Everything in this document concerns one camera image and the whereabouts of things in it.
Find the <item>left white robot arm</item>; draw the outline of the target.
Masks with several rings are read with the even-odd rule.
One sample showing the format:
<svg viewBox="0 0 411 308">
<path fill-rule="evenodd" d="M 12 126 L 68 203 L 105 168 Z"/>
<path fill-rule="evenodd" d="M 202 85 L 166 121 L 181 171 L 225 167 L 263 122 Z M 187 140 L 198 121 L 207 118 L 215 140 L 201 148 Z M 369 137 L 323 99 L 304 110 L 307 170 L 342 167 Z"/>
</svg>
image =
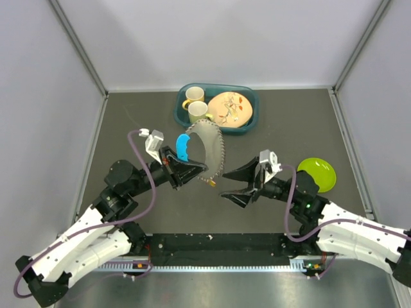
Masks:
<svg viewBox="0 0 411 308">
<path fill-rule="evenodd" d="M 146 191 L 155 193 L 165 183 L 178 189 L 207 169 L 203 163 L 179 159 L 168 146 L 160 149 L 159 160 L 143 164 L 142 169 L 127 160 L 116 161 L 104 179 L 106 188 L 72 226 L 41 252 L 16 261 L 19 276 L 14 295 L 23 297 L 18 291 L 23 280 L 29 296 L 41 307 L 49 307 L 106 262 L 141 253 L 146 235 L 131 216 L 138 206 L 134 197 Z"/>
</svg>

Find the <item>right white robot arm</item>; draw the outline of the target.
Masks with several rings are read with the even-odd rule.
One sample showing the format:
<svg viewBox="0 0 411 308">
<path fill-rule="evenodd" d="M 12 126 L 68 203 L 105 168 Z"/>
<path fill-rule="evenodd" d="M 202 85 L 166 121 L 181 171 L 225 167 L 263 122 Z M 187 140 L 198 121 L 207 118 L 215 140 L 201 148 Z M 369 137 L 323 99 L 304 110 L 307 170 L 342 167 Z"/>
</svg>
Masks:
<svg viewBox="0 0 411 308">
<path fill-rule="evenodd" d="M 410 231 L 349 212 L 320 196 L 307 172 L 280 164 L 276 158 L 260 155 L 223 177 L 247 183 L 244 189 L 221 193 L 240 207 L 260 197 L 285 202 L 285 236 L 304 252 L 344 255 L 376 266 L 410 286 Z"/>
</svg>

